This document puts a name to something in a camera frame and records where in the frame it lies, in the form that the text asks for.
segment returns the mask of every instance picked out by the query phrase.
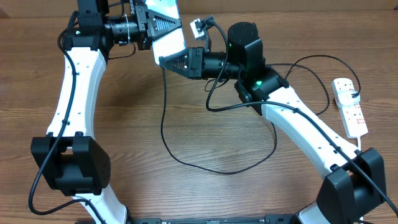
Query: brown background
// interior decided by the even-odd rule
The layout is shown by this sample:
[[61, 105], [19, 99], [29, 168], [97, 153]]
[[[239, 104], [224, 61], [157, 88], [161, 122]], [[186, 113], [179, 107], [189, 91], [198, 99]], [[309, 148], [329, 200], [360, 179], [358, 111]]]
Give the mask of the brown background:
[[[390, 10], [398, 0], [178, 0], [181, 14], [276, 11]], [[0, 0], [0, 17], [63, 17], [76, 0]]]
[[[184, 27], [194, 18], [207, 15], [183, 15]], [[255, 22], [267, 63], [330, 54], [357, 71], [369, 128], [362, 140], [363, 149], [375, 147], [384, 157], [388, 194], [398, 203], [397, 11], [229, 13], [215, 14], [215, 18], [224, 30], [235, 22]], [[58, 224], [88, 218], [80, 205], [45, 217], [30, 213], [27, 207], [38, 169], [30, 154], [30, 141], [34, 136], [44, 136], [56, 108], [64, 65], [55, 40], [67, 20], [0, 19], [0, 223]], [[192, 40], [189, 29], [184, 32], [189, 46], [200, 44]], [[211, 36], [213, 50], [222, 50], [220, 35], [212, 30]], [[115, 47], [111, 54], [125, 55], [130, 50]], [[318, 72], [331, 94], [334, 78], [353, 78], [332, 60], [315, 58], [303, 65]], [[288, 68], [277, 69], [284, 75]], [[295, 69], [289, 82], [312, 110], [320, 111], [326, 105], [322, 88], [310, 73]], [[178, 158], [232, 171], [270, 153], [270, 125], [252, 109], [210, 113], [205, 109], [205, 81], [186, 80], [168, 72], [167, 83], [165, 137]], [[161, 71], [151, 51], [110, 61], [99, 87], [96, 140], [111, 156], [111, 185], [133, 217], [260, 217], [294, 213], [315, 200], [321, 178], [279, 129], [276, 153], [242, 174], [214, 175], [176, 163], [159, 133], [162, 91]], [[233, 82], [217, 90], [211, 102], [214, 107], [233, 103], [239, 103]], [[345, 136], [333, 102], [320, 117]], [[50, 209], [67, 200], [40, 181], [35, 195], [38, 209]], [[386, 204], [366, 219], [397, 223]]]

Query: wood grain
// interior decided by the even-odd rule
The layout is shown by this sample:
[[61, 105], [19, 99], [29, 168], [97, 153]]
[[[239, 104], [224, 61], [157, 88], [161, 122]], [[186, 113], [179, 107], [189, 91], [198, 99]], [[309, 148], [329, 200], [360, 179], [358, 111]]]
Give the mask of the wood grain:
[[[108, 0], [109, 3], [119, 0]], [[76, 0], [0, 0], [11, 18], [64, 17], [77, 10]], [[181, 14], [217, 14], [242, 12], [291, 11], [363, 11], [393, 10], [398, 0], [178, 0]], [[120, 8], [111, 8], [119, 14]]]
[[[196, 17], [184, 15], [184, 26]], [[369, 128], [363, 148], [375, 147], [383, 155], [388, 194], [398, 203], [397, 12], [272, 12], [216, 14], [215, 18], [224, 29], [239, 21], [255, 22], [267, 63], [330, 54], [357, 71]], [[44, 136], [55, 111], [63, 78], [63, 58], [55, 40], [67, 20], [0, 19], [0, 223], [73, 223], [89, 218], [79, 205], [45, 217], [27, 208], [30, 185], [38, 170], [30, 141]], [[193, 40], [189, 29], [184, 32], [187, 45], [201, 44]], [[223, 50], [220, 35], [214, 30], [210, 34], [214, 50]], [[124, 55], [130, 50], [115, 47], [111, 53]], [[302, 64], [319, 74], [331, 95], [333, 79], [353, 78], [347, 68], [332, 60], [314, 58]], [[289, 68], [277, 69], [283, 75]], [[294, 69], [289, 82], [312, 110], [324, 108], [325, 94], [310, 73]], [[186, 80], [168, 72], [167, 84], [165, 137], [179, 159], [232, 171], [271, 152], [271, 126], [253, 110], [210, 113], [204, 107], [205, 81]], [[214, 175], [175, 162], [160, 138], [162, 103], [161, 71], [151, 51], [110, 61], [99, 88], [95, 134], [111, 156], [112, 188], [133, 217], [258, 217], [294, 213], [315, 200], [321, 178], [279, 129], [276, 153], [242, 174]], [[214, 107], [231, 103], [239, 103], [233, 82], [217, 90], [211, 101]], [[345, 136], [333, 102], [320, 117]], [[35, 206], [50, 209], [68, 199], [41, 180]], [[366, 219], [397, 222], [387, 205]]]

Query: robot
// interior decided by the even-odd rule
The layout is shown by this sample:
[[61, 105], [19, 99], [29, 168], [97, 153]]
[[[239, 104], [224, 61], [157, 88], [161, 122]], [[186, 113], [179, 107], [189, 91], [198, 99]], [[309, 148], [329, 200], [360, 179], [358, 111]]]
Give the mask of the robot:
[[[214, 18], [197, 19], [190, 26], [196, 39], [205, 39], [205, 47], [186, 49], [175, 1], [164, 0], [163, 5], [139, 0], [122, 0], [123, 3], [129, 3], [130, 16], [122, 13], [120, 17], [110, 17], [106, 16], [107, 0], [78, 0], [79, 11], [72, 14], [68, 28], [58, 38], [65, 54], [65, 77], [47, 135], [33, 138], [31, 144], [31, 153], [40, 167], [29, 195], [32, 212], [47, 215], [81, 203], [93, 217], [92, 223], [102, 224], [349, 224], [384, 201], [391, 202], [386, 196], [381, 155], [373, 148], [363, 152], [337, 135], [305, 106], [286, 80], [265, 65], [255, 24], [232, 25], [228, 38], [223, 35], [226, 52], [212, 52], [207, 30], [215, 26], [223, 32]], [[79, 28], [74, 27], [75, 19]], [[165, 44], [170, 41], [174, 42], [173, 48]], [[282, 129], [323, 179], [316, 201], [296, 214], [259, 218], [133, 220], [109, 184], [111, 161], [95, 141], [93, 128], [96, 96], [109, 51], [114, 44], [129, 43], [136, 43], [138, 50], [149, 50], [152, 46], [155, 61], [163, 69], [194, 80], [215, 78], [206, 102], [208, 110], [219, 112], [250, 106]], [[237, 80], [234, 87], [243, 104], [210, 108], [210, 96], [222, 80]], [[359, 92], [351, 95], [355, 101]], [[64, 154], [70, 149], [73, 154]], [[33, 195], [42, 174], [51, 189], [72, 196], [73, 200], [46, 212], [37, 211]]]

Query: power strip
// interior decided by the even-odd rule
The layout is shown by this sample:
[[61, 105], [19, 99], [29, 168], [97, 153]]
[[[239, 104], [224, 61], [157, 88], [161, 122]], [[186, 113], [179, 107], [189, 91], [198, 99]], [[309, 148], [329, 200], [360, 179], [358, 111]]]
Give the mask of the power strip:
[[347, 137], [359, 140], [359, 137], [368, 133], [368, 127], [359, 105], [360, 96], [352, 98], [352, 94], [356, 93], [353, 81], [337, 78], [331, 83], [331, 87]]

